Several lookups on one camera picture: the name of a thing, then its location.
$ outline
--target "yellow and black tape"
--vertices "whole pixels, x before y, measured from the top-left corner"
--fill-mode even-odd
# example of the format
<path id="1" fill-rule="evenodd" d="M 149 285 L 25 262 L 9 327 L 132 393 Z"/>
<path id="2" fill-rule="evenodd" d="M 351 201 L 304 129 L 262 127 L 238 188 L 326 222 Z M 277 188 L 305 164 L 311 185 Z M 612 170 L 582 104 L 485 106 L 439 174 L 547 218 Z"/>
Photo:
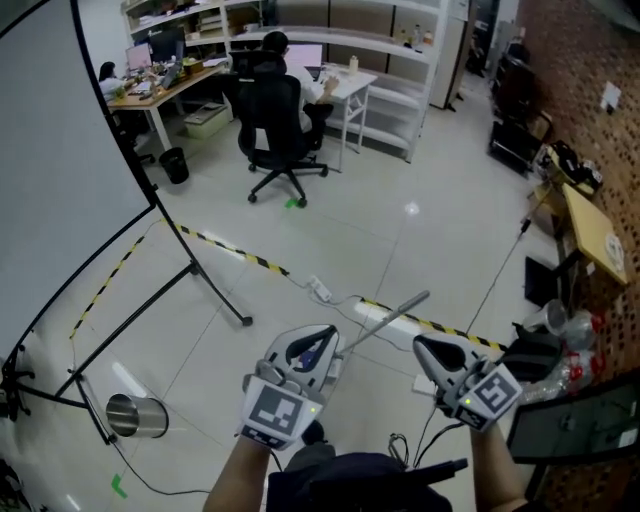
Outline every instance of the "yellow and black tape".
<path id="1" fill-rule="evenodd" d="M 141 236 L 140 238 L 138 238 L 138 240 L 136 240 L 136 243 L 133 244 L 133 247 L 131 249 L 129 249 L 129 251 L 127 252 L 127 254 L 124 255 L 124 257 L 120 260 L 120 262 L 118 263 L 118 266 L 116 268 L 113 269 L 113 271 L 111 272 L 111 274 L 109 274 L 109 277 L 107 278 L 107 280 L 105 281 L 105 283 L 102 285 L 102 287 L 100 288 L 100 290 L 98 290 L 98 293 L 95 294 L 95 296 L 93 297 L 93 299 L 91 300 L 91 303 L 87 306 L 87 308 L 84 310 L 84 312 L 82 313 L 82 316 L 80 317 L 80 320 L 78 320 L 78 323 L 76 323 L 76 325 L 73 328 L 73 331 L 71 332 L 71 336 L 69 336 L 69 339 L 71 341 L 73 341 L 73 338 L 76 335 L 76 332 L 78 332 L 78 329 L 80 328 L 80 326 L 82 325 L 82 322 L 84 322 L 85 318 L 87 317 L 87 315 L 89 314 L 89 311 L 91 311 L 91 309 L 93 308 L 94 304 L 97 302 L 98 298 L 100 297 L 100 295 L 102 295 L 104 293 L 104 291 L 107 289 L 107 286 L 109 286 L 109 284 L 111 283 L 111 280 L 114 278 L 114 276 L 120 271 L 120 269 L 122 268 L 122 265 L 124 265 L 124 262 L 127 261 L 129 259 L 129 256 L 131 256 L 131 254 L 133 253 L 133 251 L 136 250 L 136 248 L 138 247 L 138 245 L 140 245 L 140 243 L 144 240 L 144 236 Z"/>
<path id="2" fill-rule="evenodd" d="M 377 306 L 381 309 L 386 309 L 387 311 L 393 311 L 389 306 L 385 306 L 384 304 L 380 304 L 379 302 L 365 299 L 364 297 L 360 299 L 360 302 L 364 304 L 369 304 L 370 306 Z M 402 315 L 409 320 L 412 320 L 420 325 L 424 325 L 434 331 L 444 332 L 447 334 L 457 334 L 458 336 L 462 336 L 463 338 L 468 339 L 472 343 L 476 343 L 477 345 L 483 345 L 485 347 L 492 348 L 494 350 L 500 350 L 501 352 L 506 352 L 507 347 L 504 345 L 497 343 L 495 341 L 485 340 L 484 338 L 480 338 L 478 336 L 473 336 L 471 334 L 467 334 L 464 331 L 459 331 L 458 329 L 453 329 L 451 327 L 445 327 L 444 325 L 438 324 L 436 322 L 428 322 L 427 320 L 422 320 L 422 318 L 418 318 L 417 316 L 406 314 Z"/>
<path id="3" fill-rule="evenodd" d="M 277 274 L 281 274 L 283 276 L 288 276 L 289 275 L 289 271 L 285 270 L 284 268 L 280 267 L 279 265 L 275 265 L 273 263 L 269 263 L 267 260 L 265 260 L 264 258 L 261 258 L 260 256 L 256 256 L 254 254 L 248 253 L 247 251 L 243 251 L 242 249 L 236 249 L 235 247 L 230 247 L 226 244 L 223 244 L 222 242 L 218 241 L 218 240 L 213 240 L 211 238 L 207 238 L 206 236 L 204 236 L 202 233 L 198 233 L 197 231 L 193 231 L 192 229 L 189 229 L 186 226 L 182 226 L 180 224 L 177 223 L 173 223 L 174 226 L 176 228 L 178 228 L 178 230 L 180 230 L 182 233 L 184 233 L 185 235 L 190 235 L 193 236 L 195 238 L 198 238 L 204 242 L 207 242 L 208 244 L 211 245 L 215 245 L 216 247 L 220 247 L 222 249 L 225 249 L 229 252 L 232 252 L 234 254 L 240 254 L 241 256 L 243 256 L 244 258 L 246 258 L 248 261 L 250 261 L 251 263 L 255 263 L 257 265 L 260 265 L 261 267 L 264 267 L 268 270 L 271 270 L 272 272 L 275 272 Z"/>

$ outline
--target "person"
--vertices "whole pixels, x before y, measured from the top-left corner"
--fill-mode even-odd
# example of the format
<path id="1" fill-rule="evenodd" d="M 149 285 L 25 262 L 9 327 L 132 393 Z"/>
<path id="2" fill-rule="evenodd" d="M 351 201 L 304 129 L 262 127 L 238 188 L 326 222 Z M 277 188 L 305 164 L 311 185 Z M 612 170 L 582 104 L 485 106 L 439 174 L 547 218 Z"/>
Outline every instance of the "person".
<path id="1" fill-rule="evenodd" d="M 376 453 L 352 453 L 336 457 L 333 446 L 324 440 L 322 426 L 314 422 L 302 437 L 305 446 L 289 462 L 283 473 L 269 477 L 267 510 L 317 510 L 310 501 L 310 485 L 323 481 L 350 479 L 340 492 L 324 493 L 321 499 L 344 499 L 345 491 L 353 488 L 353 479 L 367 487 L 367 479 L 379 484 L 379 477 L 403 473 L 396 459 Z M 471 431 L 473 479 L 476 507 L 481 512 L 532 512 L 544 510 L 524 497 L 524 484 L 497 424 L 484 433 Z M 209 494 L 203 512 L 258 512 L 262 503 L 265 475 L 269 463 L 268 447 L 240 437 L 227 463 Z M 420 494 L 423 501 L 418 510 L 451 511 L 448 500 L 426 487 Z M 322 510 L 371 510 L 341 508 L 339 505 Z"/>
<path id="2" fill-rule="evenodd" d="M 105 62 L 100 66 L 100 74 L 98 76 L 98 82 L 100 83 L 100 92 L 105 101 L 112 101 L 116 99 L 118 89 L 129 89 L 136 83 L 136 79 L 120 80 L 116 77 L 116 65 L 113 62 Z"/>
<path id="3" fill-rule="evenodd" d="M 284 58 L 289 50 L 289 38 L 277 30 L 269 32 L 262 40 L 262 49 Z M 314 82 L 311 73 L 294 62 L 287 62 L 287 75 L 300 82 L 300 127 L 312 149 L 319 149 L 326 120 L 333 111 L 333 106 L 328 101 L 339 81 L 335 77 L 329 77 L 324 85 Z"/>

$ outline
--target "box on shelf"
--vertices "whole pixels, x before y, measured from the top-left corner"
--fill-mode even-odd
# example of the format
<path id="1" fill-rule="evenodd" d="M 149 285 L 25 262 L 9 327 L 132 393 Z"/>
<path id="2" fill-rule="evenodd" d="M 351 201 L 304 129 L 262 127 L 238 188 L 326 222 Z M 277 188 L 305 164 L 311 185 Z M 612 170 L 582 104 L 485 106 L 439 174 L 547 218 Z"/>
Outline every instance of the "box on shelf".
<path id="1" fill-rule="evenodd" d="M 207 103 L 184 120 L 187 133 L 192 139 L 207 139 L 229 123 L 227 107 Z"/>

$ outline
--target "brick wall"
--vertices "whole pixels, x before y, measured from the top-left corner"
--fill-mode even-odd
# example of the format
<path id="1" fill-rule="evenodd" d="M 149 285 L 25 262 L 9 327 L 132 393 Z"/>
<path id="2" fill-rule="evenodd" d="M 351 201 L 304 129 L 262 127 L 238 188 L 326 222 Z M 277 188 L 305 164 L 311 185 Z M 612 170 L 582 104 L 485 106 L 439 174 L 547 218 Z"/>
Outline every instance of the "brick wall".
<path id="1" fill-rule="evenodd" d="M 578 307 L 606 311 L 599 343 L 607 358 L 601 380 L 609 380 L 640 366 L 640 34 L 612 25 L 587 0 L 522 0 L 518 23 L 527 28 L 539 103 L 553 116 L 555 138 L 598 165 L 605 182 L 595 203 L 625 249 L 627 288 L 580 268 L 572 295 Z M 599 106 L 607 80 L 622 89 L 613 115 Z M 539 496 L 554 511 L 615 510 L 639 465 L 634 457 L 553 467 Z"/>

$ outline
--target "hand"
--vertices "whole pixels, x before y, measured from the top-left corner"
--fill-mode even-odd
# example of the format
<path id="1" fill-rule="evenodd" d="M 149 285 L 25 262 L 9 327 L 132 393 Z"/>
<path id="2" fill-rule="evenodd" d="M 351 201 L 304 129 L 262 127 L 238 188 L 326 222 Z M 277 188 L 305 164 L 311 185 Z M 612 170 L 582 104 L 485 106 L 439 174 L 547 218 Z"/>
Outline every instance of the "hand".
<path id="1" fill-rule="evenodd" d="M 331 94 L 340 85 L 340 81 L 335 76 L 330 76 L 324 83 L 324 92 Z"/>

